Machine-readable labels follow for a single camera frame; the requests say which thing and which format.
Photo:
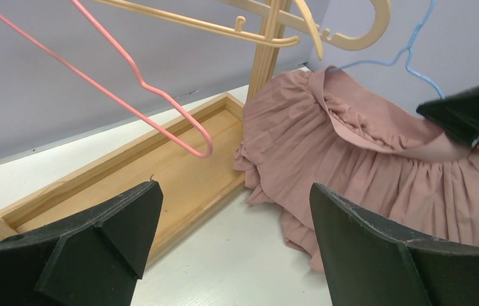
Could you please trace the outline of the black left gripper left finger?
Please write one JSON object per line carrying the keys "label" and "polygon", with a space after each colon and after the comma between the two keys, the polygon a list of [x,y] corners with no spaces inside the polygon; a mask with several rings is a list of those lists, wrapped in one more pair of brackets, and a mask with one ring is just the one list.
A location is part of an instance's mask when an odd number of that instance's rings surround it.
{"label": "black left gripper left finger", "polygon": [[129,305],[161,208],[157,181],[0,241],[0,305]]}

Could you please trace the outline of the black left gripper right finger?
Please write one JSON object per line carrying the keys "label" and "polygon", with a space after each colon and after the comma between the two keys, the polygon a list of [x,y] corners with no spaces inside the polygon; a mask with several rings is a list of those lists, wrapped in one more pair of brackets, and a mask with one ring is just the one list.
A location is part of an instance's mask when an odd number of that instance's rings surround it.
{"label": "black left gripper right finger", "polygon": [[318,183],[310,208],[333,305],[479,305],[479,247],[403,226]]}

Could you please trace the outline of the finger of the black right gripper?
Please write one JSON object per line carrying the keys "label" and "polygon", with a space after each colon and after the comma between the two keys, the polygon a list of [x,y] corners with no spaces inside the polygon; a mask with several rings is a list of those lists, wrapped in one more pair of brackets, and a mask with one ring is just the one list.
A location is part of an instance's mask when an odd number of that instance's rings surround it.
{"label": "finger of the black right gripper", "polygon": [[454,141],[479,152],[479,86],[419,105],[416,112]]}

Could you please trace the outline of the pink pleated skirt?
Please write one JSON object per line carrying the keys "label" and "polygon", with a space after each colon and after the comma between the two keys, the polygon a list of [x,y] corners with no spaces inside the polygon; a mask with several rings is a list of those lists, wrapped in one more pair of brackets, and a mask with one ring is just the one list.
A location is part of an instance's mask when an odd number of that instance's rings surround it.
{"label": "pink pleated skirt", "polygon": [[243,109],[234,168],[249,205],[282,207],[285,243],[323,264],[310,210],[319,183],[428,235],[479,247],[479,152],[344,71],[290,71]]}

